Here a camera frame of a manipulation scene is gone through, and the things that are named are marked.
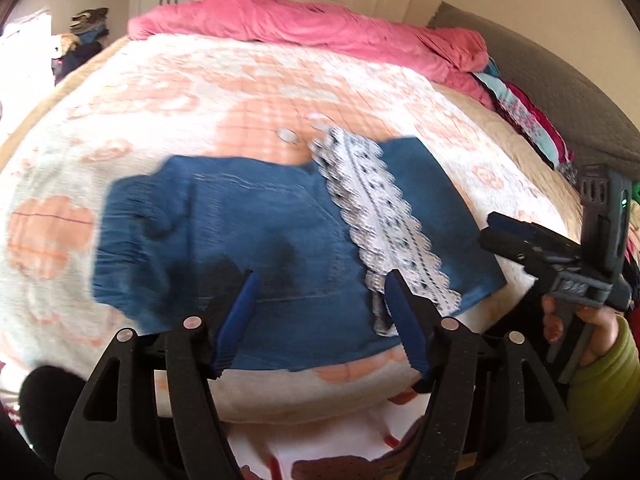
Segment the green sleeve right forearm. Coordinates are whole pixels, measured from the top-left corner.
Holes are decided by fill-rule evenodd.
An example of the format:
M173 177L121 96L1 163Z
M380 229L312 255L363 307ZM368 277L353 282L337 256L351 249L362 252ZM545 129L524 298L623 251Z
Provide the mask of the green sleeve right forearm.
M639 402L639 356L627 321L618 315L612 348L576 370L567 395L570 426L586 460L604 455Z

